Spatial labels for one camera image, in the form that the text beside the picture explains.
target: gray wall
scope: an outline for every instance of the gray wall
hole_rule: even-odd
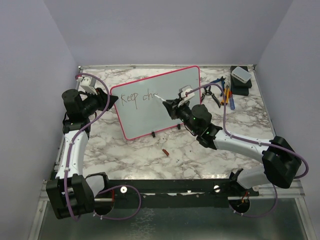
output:
[[[77,65],[42,0],[2,0],[0,32],[0,239],[24,240]]]
[[[44,0],[79,65],[256,64],[292,0]]]
[[[320,2],[294,0],[257,65],[275,131],[306,158],[302,184],[320,239]]]

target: marble tabletop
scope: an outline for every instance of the marble tabletop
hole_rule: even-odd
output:
[[[86,69],[84,73],[101,78],[108,88],[173,71],[175,69]],[[228,67],[200,68],[201,84],[217,78],[230,80]],[[259,88],[252,74],[249,96],[234,95],[235,110],[227,106],[226,127],[234,134],[260,139],[273,139],[273,133]],[[95,87],[104,87],[96,83]],[[219,96],[219,89],[211,91]],[[202,102],[212,114],[212,123],[222,126],[223,109],[210,96]],[[169,152],[166,156],[162,149]],[[202,147],[184,127],[125,140],[114,108],[91,126],[84,153],[83,175],[106,172],[109,179],[207,179],[227,178],[233,169],[252,168],[259,163],[251,158],[224,150]]]

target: purple cable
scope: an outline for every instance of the purple cable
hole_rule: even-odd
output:
[[[187,93],[186,93],[186,96],[188,96],[188,94],[191,94],[191,93],[193,93],[193,92],[195,92],[195,91],[200,90],[201,88],[205,88],[205,87],[208,87],[208,86],[211,86],[211,85],[216,86],[216,87],[218,87],[218,88],[220,89],[220,91],[221,91],[221,93],[222,93],[222,97],[223,97],[223,99],[224,99],[224,101],[223,101],[223,130],[224,130],[225,134],[227,134],[229,137],[232,136],[232,137],[235,138],[235,139],[238,139],[238,140],[241,140],[241,141],[244,141],[244,142],[247,142],[247,143],[257,144],[257,145],[261,144],[261,145],[263,145],[263,146],[273,147],[273,148],[276,148],[276,149],[280,149],[280,150],[282,150],[282,151],[285,151],[285,152],[287,152],[287,153],[289,153],[289,154],[292,154],[292,155],[294,155],[295,157],[301,159],[301,161],[302,161],[302,162],[304,163],[304,165],[305,165],[304,173],[302,173],[302,174],[299,175],[299,176],[295,176],[294,178],[295,178],[295,179],[299,179],[299,178],[302,178],[302,177],[304,177],[305,175],[308,174],[308,172],[309,172],[309,165],[308,165],[307,161],[306,161],[301,155],[295,153],[294,151],[291,151],[291,150],[286,149],[286,148],[284,148],[284,147],[282,147],[282,146],[278,146],[278,145],[275,145],[275,144],[272,144],[272,143],[266,143],[266,142],[261,142],[261,143],[259,143],[258,141],[253,141],[253,140],[246,139],[246,138],[243,138],[243,137],[239,137],[239,136],[236,136],[236,135],[231,135],[231,134],[227,131],[227,128],[226,128],[226,122],[227,122],[227,116],[226,116],[226,113],[227,113],[226,96],[225,96],[225,93],[224,93],[222,87],[219,86],[218,84],[213,83],[213,82],[210,82],[210,83],[208,83],[208,84],[205,84],[205,85],[202,85],[202,86],[200,86],[200,87],[197,87],[197,88],[193,89],[192,91],[187,92]],[[264,217],[264,216],[270,214],[271,212],[273,212],[274,209],[276,208],[277,204],[278,204],[278,193],[277,193],[276,187],[275,187],[274,185],[273,185],[273,188],[274,188],[274,192],[275,192],[275,202],[274,202],[273,207],[272,207],[269,211],[267,211],[266,213],[261,214],[261,215],[244,215],[244,214],[241,214],[241,213],[239,213],[239,212],[236,212],[236,213],[237,213],[238,215],[241,215],[241,216],[244,216],[244,217],[248,217],[248,218],[260,218],[260,217]]]
[[[107,101],[106,101],[106,105],[103,109],[103,111],[99,114],[99,116],[97,116],[93,121],[89,122],[87,125],[85,125],[84,127],[82,127],[72,138],[70,144],[69,144],[69,149],[68,149],[68,153],[67,153],[67,157],[66,157],[66,163],[65,163],[65,168],[69,168],[69,163],[70,163],[70,157],[71,157],[71,151],[72,151],[72,147],[74,144],[74,141],[76,140],[76,138],[78,137],[78,135],[84,131],[87,127],[89,127],[91,124],[93,124],[95,121],[97,121],[99,118],[101,118],[101,116],[107,111],[109,103],[110,103],[110,93],[109,93],[109,89],[107,87],[107,85],[98,77],[96,77],[95,75],[89,74],[89,73],[79,73],[75,76],[75,79],[77,79],[79,76],[89,76],[92,77],[96,80],[98,80],[105,88],[106,93],[107,93]],[[79,217],[75,217],[74,212],[72,210],[71,204],[70,204],[70,199],[69,199],[69,194],[68,194],[68,184],[67,184],[67,179],[68,178],[68,170],[64,170],[64,179],[63,179],[63,184],[64,184],[64,194],[65,194],[65,200],[66,200],[66,205],[68,207],[70,216],[73,220],[75,220],[76,222],[79,220]]]
[[[103,215],[97,214],[96,212],[94,212],[94,215],[93,215],[93,216],[97,215],[98,217],[103,218],[103,219],[120,221],[120,220],[130,219],[130,218],[134,217],[135,215],[137,215],[137,213],[139,212],[139,210],[140,210],[140,208],[141,208],[141,202],[142,202],[142,200],[141,200],[140,192],[139,192],[138,189],[136,189],[134,186],[130,186],[130,185],[113,186],[113,187],[108,188],[107,190],[104,190],[104,191],[99,192],[99,194],[104,194],[104,193],[107,193],[107,192],[109,192],[109,191],[111,191],[111,190],[118,189],[118,188],[121,188],[121,187],[131,188],[131,189],[135,190],[136,193],[138,194],[138,197],[139,197],[139,206],[137,207],[136,211],[135,211],[132,215],[130,215],[130,216],[120,217],[120,218],[103,216]]]

